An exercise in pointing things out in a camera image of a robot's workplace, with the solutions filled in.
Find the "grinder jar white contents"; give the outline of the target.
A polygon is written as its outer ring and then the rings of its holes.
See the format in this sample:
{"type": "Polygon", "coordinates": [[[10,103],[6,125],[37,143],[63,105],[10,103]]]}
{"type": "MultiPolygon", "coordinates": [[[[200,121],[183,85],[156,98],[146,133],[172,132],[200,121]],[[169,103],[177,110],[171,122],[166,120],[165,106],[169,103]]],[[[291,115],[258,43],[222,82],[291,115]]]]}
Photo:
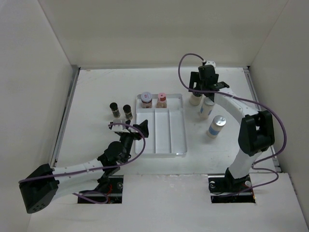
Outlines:
{"type": "Polygon", "coordinates": [[[192,93],[189,102],[192,106],[198,106],[202,100],[203,95],[199,93],[192,93]]]}

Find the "pink cap spice jar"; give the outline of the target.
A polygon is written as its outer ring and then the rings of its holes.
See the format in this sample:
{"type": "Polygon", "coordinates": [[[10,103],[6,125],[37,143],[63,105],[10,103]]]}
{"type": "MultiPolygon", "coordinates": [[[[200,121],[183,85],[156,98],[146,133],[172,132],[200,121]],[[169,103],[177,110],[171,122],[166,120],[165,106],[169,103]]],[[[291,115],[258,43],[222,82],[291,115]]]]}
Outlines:
{"type": "Polygon", "coordinates": [[[167,108],[166,93],[158,94],[156,108],[167,108]]]}

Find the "orange label silver cap jar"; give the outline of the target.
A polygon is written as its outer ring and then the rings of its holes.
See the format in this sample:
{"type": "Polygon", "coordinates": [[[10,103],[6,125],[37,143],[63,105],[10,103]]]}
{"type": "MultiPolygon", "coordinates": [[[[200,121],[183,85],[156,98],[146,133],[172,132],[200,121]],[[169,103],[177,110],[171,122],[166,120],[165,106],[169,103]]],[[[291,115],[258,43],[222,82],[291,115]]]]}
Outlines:
{"type": "Polygon", "coordinates": [[[142,108],[152,108],[152,94],[150,92],[143,92],[140,96],[142,108]]]}

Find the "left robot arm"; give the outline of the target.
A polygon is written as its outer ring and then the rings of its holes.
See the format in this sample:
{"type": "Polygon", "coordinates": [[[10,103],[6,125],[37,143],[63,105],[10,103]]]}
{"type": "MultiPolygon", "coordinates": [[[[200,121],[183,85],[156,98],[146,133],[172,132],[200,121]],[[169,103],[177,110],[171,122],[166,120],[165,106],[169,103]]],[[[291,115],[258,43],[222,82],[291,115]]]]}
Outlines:
{"type": "Polygon", "coordinates": [[[89,192],[102,193],[107,190],[112,175],[135,161],[131,148],[134,141],[145,142],[148,138],[148,120],[131,125],[129,120],[116,119],[108,128],[119,140],[111,142],[98,158],[66,167],[43,164],[18,182],[28,214],[37,213],[53,200],[69,194],[84,198],[89,192]]]}

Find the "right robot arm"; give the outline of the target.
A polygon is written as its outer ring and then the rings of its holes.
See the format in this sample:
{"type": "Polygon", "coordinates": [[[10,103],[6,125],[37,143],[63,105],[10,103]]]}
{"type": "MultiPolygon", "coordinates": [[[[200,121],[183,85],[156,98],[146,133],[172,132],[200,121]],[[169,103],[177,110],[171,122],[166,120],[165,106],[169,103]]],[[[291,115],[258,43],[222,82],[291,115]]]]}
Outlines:
{"type": "Polygon", "coordinates": [[[203,94],[208,100],[220,105],[239,123],[239,152],[227,168],[223,178],[209,181],[211,193],[233,193],[243,190],[249,179],[249,171],[257,158],[274,144],[274,128],[271,112],[258,111],[238,97],[212,65],[203,64],[198,72],[190,75],[189,88],[193,93],[203,94]]]}

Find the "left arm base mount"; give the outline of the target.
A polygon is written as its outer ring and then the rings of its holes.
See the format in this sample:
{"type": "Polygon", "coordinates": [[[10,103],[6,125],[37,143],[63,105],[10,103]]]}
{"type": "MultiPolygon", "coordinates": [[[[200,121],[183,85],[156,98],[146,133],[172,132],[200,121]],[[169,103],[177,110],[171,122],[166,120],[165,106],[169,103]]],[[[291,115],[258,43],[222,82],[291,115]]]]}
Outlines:
{"type": "Polygon", "coordinates": [[[101,184],[94,190],[84,190],[78,193],[78,204],[120,204],[122,203],[124,176],[109,177],[107,183],[101,184]]]}

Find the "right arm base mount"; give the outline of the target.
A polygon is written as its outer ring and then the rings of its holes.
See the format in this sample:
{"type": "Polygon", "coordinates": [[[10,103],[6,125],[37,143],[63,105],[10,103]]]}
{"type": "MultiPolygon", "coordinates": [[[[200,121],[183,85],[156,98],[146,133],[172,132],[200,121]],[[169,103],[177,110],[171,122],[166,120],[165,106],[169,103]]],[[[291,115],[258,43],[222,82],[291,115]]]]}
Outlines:
{"type": "Polygon", "coordinates": [[[224,175],[208,177],[212,203],[255,203],[250,176],[233,180],[224,175]]]}

